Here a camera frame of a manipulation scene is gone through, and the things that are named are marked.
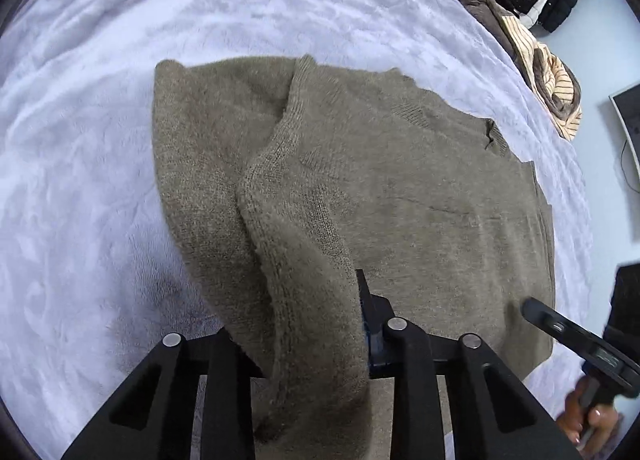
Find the right hand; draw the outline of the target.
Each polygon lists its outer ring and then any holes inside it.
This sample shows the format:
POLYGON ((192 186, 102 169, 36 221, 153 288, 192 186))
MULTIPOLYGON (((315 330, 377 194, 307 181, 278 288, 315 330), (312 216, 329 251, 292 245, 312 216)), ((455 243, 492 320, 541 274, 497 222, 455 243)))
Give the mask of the right hand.
POLYGON ((580 442, 580 433, 584 430, 585 423, 588 423, 592 435, 580 451, 584 459, 592 459, 600 452, 610 439, 618 422, 618 412, 612 405, 600 404, 594 406, 589 412, 585 412, 585 409, 580 406, 580 396, 588 388, 588 384, 585 376, 577 381, 574 390, 566 396, 564 410, 555 420, 575 446, 580 442))

